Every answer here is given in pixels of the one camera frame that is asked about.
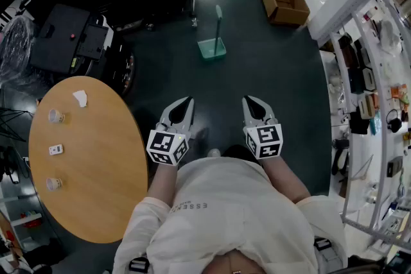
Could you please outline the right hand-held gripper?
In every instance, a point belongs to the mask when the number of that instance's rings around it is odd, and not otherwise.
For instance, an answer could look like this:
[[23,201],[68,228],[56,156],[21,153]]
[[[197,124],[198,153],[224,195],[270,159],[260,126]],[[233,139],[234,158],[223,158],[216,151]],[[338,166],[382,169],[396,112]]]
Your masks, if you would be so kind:
[[283,147],[282,127],[270,105],[254,96],[242,100],[245,143],[256,159],[280,156]]

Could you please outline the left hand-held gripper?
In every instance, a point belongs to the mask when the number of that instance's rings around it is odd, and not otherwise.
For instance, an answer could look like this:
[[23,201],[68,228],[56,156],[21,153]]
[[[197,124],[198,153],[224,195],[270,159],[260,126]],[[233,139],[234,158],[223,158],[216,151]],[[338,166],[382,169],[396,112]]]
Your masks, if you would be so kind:
[[146,150],[158,163],[177,166],[189,150],[195,101],[181,98],[163,110],[160,121],[150,131]]

